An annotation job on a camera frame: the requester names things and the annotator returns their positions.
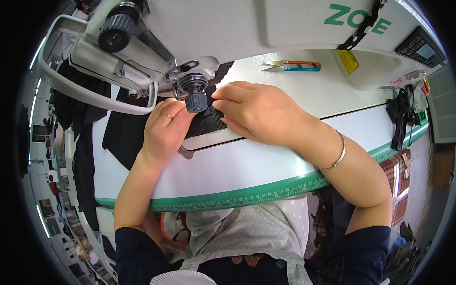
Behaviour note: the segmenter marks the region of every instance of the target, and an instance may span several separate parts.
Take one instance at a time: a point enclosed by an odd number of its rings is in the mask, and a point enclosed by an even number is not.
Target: green zoe logo
[[[344,21],[341,21],[342,19],[339,19],[339,18],[345,14],[350,13],[350,10],[352,8],[348,7],[348,6],[344,6],[344,5],[339,5],[339,4],[330,4],[329,9],[339,10],[339,12],[326,18],[324,23],[328,24],[328,25],[342,26],[344,24]],[[363,16],[363,20],[360,21],[359,23],[355,23],[353,21],[354,17],[357,15]],[[352,28],[358,28],[367,16],[368,16],[368,13],[364,10],[353,11],[350,15],[348,15],[347,24]],[[382,35],[383,31],[381,31],[381,30],[386,31],[386,29],[388,29],[389,25],[391,25],[390,21],[387,21],[384,18],[380,18],[377,21],[377,24],[372,29],[372,32]]]

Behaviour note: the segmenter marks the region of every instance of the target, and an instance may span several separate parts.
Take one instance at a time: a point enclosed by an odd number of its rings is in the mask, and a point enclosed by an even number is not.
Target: ceiling light
[[[31,128],[31,119],[33,117],[33,109],[35,108],[35,102],[36,102],[36,96],[33,96],[33,104],[31,106],[31,112],[30,112],[30,124],[29,124],[29,128]]]
[[[33,60],[32,60],[32,61],[31,61],[31,63],[30,63],[30,67],[29,67],[29,70],[30,70],[30,69],[31,69],[31,67],[33,66],[33,63],[35,62],[35,59],[36,59],[36,57],[38,56],[38,53],[40,52],[40,49],[41,49],[41,47],[43,46],[43,44],[44,44],[44,40],[45,40],[45,39],[46,39],[46,37],[44,37],[44,38],[43,38],[43,40],[41,41],[41,44],[40,44],[40,46],[39,46],[39,47],[38,47],[38,49],[36,50],[36,52],[35,52],[35,56],[33,57]]]
[[[40,211],[40,206],[36,205],[36,210],[38,211],[38,215],[40,216],[41,224],[43,225],[44,231],[46,232],[47,238],[50,238],[49,232],[47,231],[46,225],[44,224],[43,215]]]

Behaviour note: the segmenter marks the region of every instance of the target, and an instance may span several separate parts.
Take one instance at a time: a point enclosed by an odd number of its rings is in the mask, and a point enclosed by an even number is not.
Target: hair
[[[93,0],[76,0],[75,2],[76,2],[76,9],[82,11],[84,9],[83,4],[90,6],[90,4],[93,2]]]

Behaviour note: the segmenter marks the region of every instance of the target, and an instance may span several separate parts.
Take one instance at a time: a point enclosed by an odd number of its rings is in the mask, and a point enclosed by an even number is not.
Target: plaid fabric
[[[393,219],[391,221],[391,226],[395,226],[402,221],[405,210],[407,209],[410,176],[408,179],[405,179],[406,166],[402,154],[407,155],[407,159],[411,160],[410,150],[404,149],[393,157],[380,163],[380,166],[388,177],[389,187],[393,194]]]
[[[323,251],[326,240],[325,205],[323,197],[318,190],[313,191],[312,195],[317,196],[320,200],[315,215],[311,214],[314,220],[312,229],[316,232],[316,237],[313,241],[313,244],[315,245],[315,252],[312,255],[312,258],[319,259],[323,257],[322,255],[324,254]]]
[[[410,150],[404,149],[393,157],[380,163],[380,166],[388,178],[389,187],[391,188],[391,192],[393,194],[393,218],[391,221],[392,227],[402,221],[405,215],[405,210],[407,209],[407,196],[408,188],[410,185],[410,176],[408,179],[405,179],[406,167],[402,154],[406,154],[407,159],[411,160]],[[325,208],[320,192],[318,190],[313,191],[312,195],[317,196],[320,200],[316,214],[311,214],[312,218],[314,219],[312,230],[316,232],[316,238],[313,241],[313,244],[315,245],[315,252],[312,255],[312,258],[320,258],[326,254],[323,252],[327,231],[325,224]]]

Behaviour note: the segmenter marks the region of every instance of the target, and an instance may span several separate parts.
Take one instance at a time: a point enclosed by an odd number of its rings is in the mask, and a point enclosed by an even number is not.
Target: sewing station
[[[43,51],[60,32],[78,37],[70,65],[110,83],[110,96],[49,66]],[[427,19],[402,0],[104,0],[87,21],[56,18],[37,58],[47,84],[108,110],[93,122],[90,138],[99,205],[115,204],[138,150],[134,138],[143,135],[145,120],[139,118],[167,97],[185,100],[187,110],[198,113],[151,197],[150,210],[161,212],[253,205],[328,184],[294,151],[250,141],[227,128],[211,107],[217,87],[238,80],[277,86],[380,163],[397,153],[391,148],[395,125],[387,100],[445,61]],[[407,126],[403,148],[428,128],[426,112],[418,117],[421,125]],[[68,129],[66,150],[75,149],[75,139]],[[66,156],[67,165],[78,159],[72,151]],[[77,189],[70,172],[70,185]]]

